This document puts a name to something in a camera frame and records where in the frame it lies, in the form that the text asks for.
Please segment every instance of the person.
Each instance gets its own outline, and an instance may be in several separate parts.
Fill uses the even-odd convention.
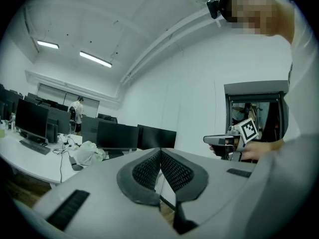
[[[83,115],[83,97],[79,96],[77,101],[74,101],[70,104],[68,111],[73,107],[75,109],[75,134],[81,135],[81,123],[82,123],[82,115]]]
[[[278,0],[220,0],[218,10],[228,22],[241,24],[254,34],[280,35],[291,45],[290,89],[285,96],[289,107],[287,132],[275,142],[250,142],[242,159],[258,160],[301,133],[318,133],[319,119],[315,112],[319,108],[318,42],[299,8]]]
[[[233,103],[233,125],[236,125],[240,122],[242,122],[245,118],[244,109],[245,109],[245,103]]]

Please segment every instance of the fluorescent light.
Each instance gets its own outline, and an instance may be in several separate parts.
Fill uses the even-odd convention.
[[[58,48],[59,48],[59,45],[54,44],[54,43],[43,42],[43,41],[37,41],[37,43],[38,43],[39,45],[46,46],[46,47],[50,47],[50,48],[53,48],[53,49],[58,49]]]
[[[102,60],[102,59],[99,59],[99,58],[97,58],[97,57],[94,57],[94,56],[92,56],[92,55],[90,55],[90,54],[88,54],[88,53],[85,53],[85,52],[83,52],[83,51],[80,51],[80,56],[82,56],[82,57],[85,57],[85,58],[88,58],[88,59],[90,59],[90,60],[92,60],[92,61],[95,61],[95,62],[97,62],[97,63],[100,63],[101,65],[104,65],[104,66],[107,66],[107,67],[112,67],[112,64],[111,63],[109,63],[109,62],[106,62],[106,61],[104,61],[104,60]]]

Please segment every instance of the wooden floor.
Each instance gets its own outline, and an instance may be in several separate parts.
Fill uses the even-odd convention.
[[[49,190],[50,184],[37,180],[31,176],[17,172],[13,174],[12,169],[5,168],[4,185],[13,199],[16,199],[30,208]],[[163,201],[160,203],[160,212],[172,226],[174,220],[174,210],[167,206]]]

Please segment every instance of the white plastic bag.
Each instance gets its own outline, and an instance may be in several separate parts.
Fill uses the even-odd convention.
[[[95,143],[86,141],[74,153],[74,159],[78,165],[92,165],[106,158],[105,151],[98,149]]]

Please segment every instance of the white desk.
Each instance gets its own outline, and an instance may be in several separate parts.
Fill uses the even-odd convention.
[[[61,135],[61,138],[63,142],[66,141],[66,137]],[[82,144],[81,136],[71,135],[71,138],[76,143]],[[74,171],[71,167],[68,153],[58,155],[51,151],[47,155],[43,155],[19,143],[22,139],[23,137],[20,136],[18,132],[14,133],[13,130],[7,129],[5,130],[5,137],[0,138],[0,156],[13,168],[34,178],[48,182],[52,187],[60,184],[60,165],[62,158],[62,182],[77,173],[77,171]],[[63,142],[59,141],[56,144],[50,143],[47,147],[51,149],[61,149]],[[67,147],[67,150],[72,157],[75,153],[73,150],[74,143],[70,140],[69,144],[72,145],[72,147]]]

